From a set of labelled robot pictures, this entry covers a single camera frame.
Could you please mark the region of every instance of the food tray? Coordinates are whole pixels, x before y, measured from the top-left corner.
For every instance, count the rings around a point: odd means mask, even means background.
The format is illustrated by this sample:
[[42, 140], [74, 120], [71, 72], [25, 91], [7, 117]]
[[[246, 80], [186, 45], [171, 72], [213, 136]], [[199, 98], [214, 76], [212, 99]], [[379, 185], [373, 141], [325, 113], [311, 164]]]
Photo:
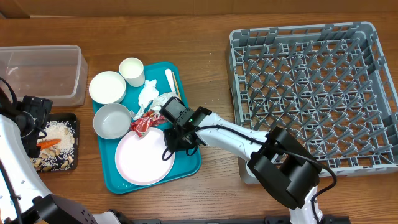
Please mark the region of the food tray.
[[[337, 175], [398, 170], [397, 93], [372, 24], [243, 29], [229, 40], [237, 124], [288, 129]], [[256, 182], [242, 160], [239, 169]]]
[[73, 162], [69, 165], [69, 169], [61, 169], [61, 165], [65, 162], [64, 158], [60, 158], [60, 156], [57, 156], [56, 159], [56, 166], [53, 166], [53, 169], [51, 172], [64, 172], [64, 171], [71, 171], [76, 169], [77, 164], [78, 164], [78, 156], [79, 156], [79, 132], [80, 132], [80, 123], [79, 120], [77, 119], [76, 115], [74, 113], [58, 113], [58, 114], [50, 114], [47, 122], [50, 121], [61, 121], [65, 122], [68, 121], [69, 128], [72, 128], [72, 130], [75, 131], [73, 133], [73, 137], [75, 138], [75, 143], [73, 143], [73, 153], [71, 153], [71, 156], [73, 158]]
[[[159, 91], [160, 95], [163, 93], [168, 93], [171, 90], [169, 87], [169, 83], [166, 79], [166, 69], [171, 69], [171, 71], [174, 72], [175, 79], [177, 81], [177, 85], [181, 94], [181, 100], [185, 103], [186, 106], [188, 106], [187, 99], [182, 88], [180, 75], [178, 74], [176, 66], [172, 63], [160, 62], [152, 65], [146, 65], [144, 67], [145, 78], [146, 80], [157, 80], [156, 89]], [[131, 85], [128, 85], [128, 83], [126, 86], [126, 96], [122, 100], [121, 104], [126, 106], [129, 110], [133, 110], [133, 112], [137, 113], [139, 109], [138, 96], [144, 86], [142, 85], [141, 87], [135, 88]], [[102, 105], [93, 101], [93, 107], [95, 114], [102, 107]], [[164, 130], [171, 127], [172, 125], [170, 123], [166, 123], [157, 126], [156, 128]], [[118, 170], [116, 169], [114, 157], [119, 141], [120, 139], [107, 140], [98, 137], [99, 150], [101, 152], [101, 160], [105, 176], [105, 184], [107, 188], [115, 194], [125, 194], [128, 192], [133, 192], [135, 190], [144, 189], [153, 185], [162, 184], [171, 180], [193, 175], [198, 172], [201, 166], [201, 155], [199, 150], [191, 157], [185, 155], [185, 151], [176, 152], [175, 162], [172, 170], [163, 180], [149, 186], [138, 186], [130, 184], [120, 176]]]

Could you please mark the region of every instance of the dish rack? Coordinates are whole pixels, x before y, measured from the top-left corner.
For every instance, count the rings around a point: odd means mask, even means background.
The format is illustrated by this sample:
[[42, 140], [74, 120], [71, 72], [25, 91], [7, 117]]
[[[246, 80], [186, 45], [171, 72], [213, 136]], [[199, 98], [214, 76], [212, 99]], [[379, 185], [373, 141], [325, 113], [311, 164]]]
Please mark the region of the dish rack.
[[337, 175], [398, 170], [398, 97], [372, 24], [234, 30], [229, 45], [236, 124], [286, 128]]

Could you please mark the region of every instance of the pink plate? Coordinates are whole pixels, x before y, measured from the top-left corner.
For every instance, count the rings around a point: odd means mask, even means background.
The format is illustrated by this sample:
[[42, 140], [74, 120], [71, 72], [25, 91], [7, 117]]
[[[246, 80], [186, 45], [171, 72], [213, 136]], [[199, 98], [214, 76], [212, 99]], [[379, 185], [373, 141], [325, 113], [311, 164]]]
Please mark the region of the pink plate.
[[120, 140], [116, 149], [116, 168], [132, 184], [154, 184], [170, 172], [174, 163], [175, 154], [167, 161], [162, 160], [165, 149], [162, 130], [151, 127], [142, 138], [130, 131]]

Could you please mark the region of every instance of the small bowl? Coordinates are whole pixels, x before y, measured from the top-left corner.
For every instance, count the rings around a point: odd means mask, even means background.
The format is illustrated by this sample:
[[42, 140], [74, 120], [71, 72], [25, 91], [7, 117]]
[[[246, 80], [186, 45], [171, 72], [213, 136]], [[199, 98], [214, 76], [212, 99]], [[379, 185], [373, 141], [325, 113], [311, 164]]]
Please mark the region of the small bowl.
[[97, 103], [120, 103], [126, 96], [126, 81], [117, 72], [101, 72], [90, 82], [88, 92]]
[[110, 103], [101, 107], [94, 115], [95, 133], [104, 139], [118, 139], [129, 130], [131, 114], [129, 109], [118, 103]]

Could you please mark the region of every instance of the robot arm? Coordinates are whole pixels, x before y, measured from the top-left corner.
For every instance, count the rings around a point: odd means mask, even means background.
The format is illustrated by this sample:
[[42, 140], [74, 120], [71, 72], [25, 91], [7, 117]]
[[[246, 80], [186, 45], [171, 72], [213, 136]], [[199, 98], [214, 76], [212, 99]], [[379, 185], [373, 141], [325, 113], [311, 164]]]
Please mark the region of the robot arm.
[[[286, 130], [276, 127], [270, 133], [253, 131], [229, 123], [206, 108], [186, 108], [178, 98], [171, 98], [160, 113], [174, 127], [165, 130], [165, 143], [171, 153], [199, 144], [217, 146], [248, 162], [248, 167], [262, 186], [282, 205], [289, 208], [291, 223], [314, 223], [322, 217], [312, 199], [317, 192], [319, 173], [315, 158]], [[273, 161], [289, 155], [280, 167]]]
[[[18, 196], [24, 223], [45, 220], [47, 223], [120, 224], [114, 213], [90, 215], [79, 203], [53, 195], [33, 168], [22, 145], [17, 124], [0, 114], [0, 161]], [[4, 224], [17, 223], [14, 203], [4, 177], [0, 175], [0, 210]]]

